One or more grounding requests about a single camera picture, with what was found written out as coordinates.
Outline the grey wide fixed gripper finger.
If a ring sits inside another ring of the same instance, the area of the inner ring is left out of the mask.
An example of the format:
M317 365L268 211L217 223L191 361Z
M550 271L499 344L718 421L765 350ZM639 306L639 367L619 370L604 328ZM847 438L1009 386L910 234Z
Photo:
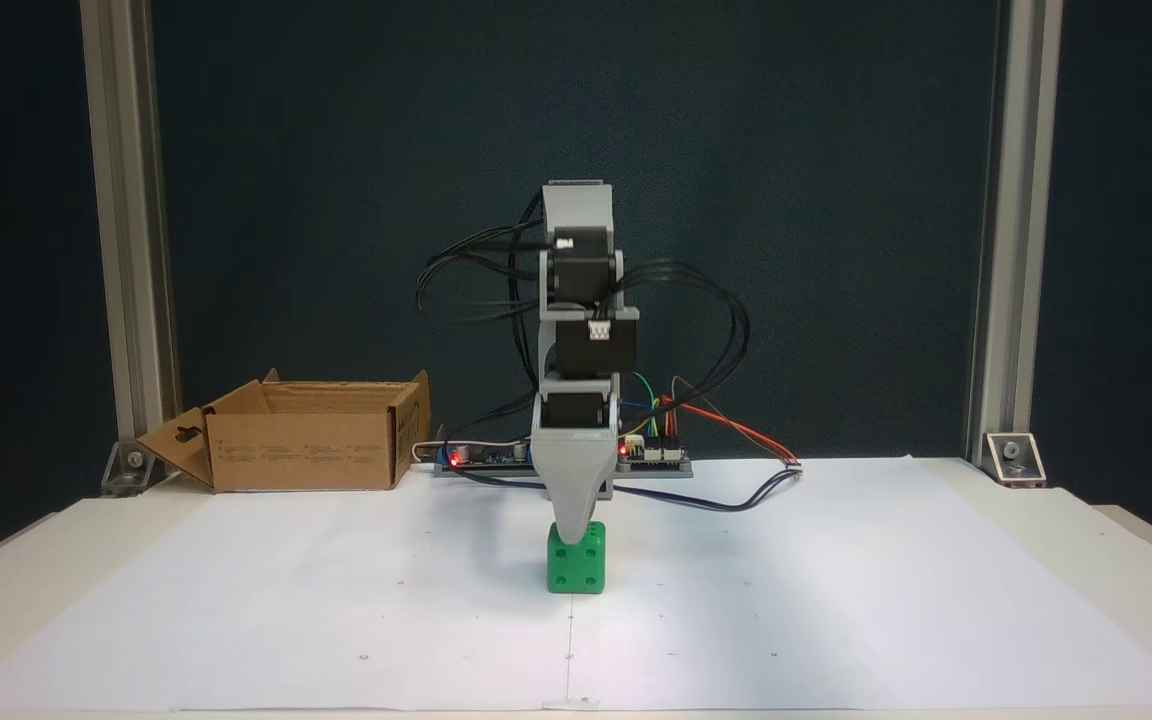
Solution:
M532 465L550 495L559 539L577 544L617 464L613 429L535 429Z

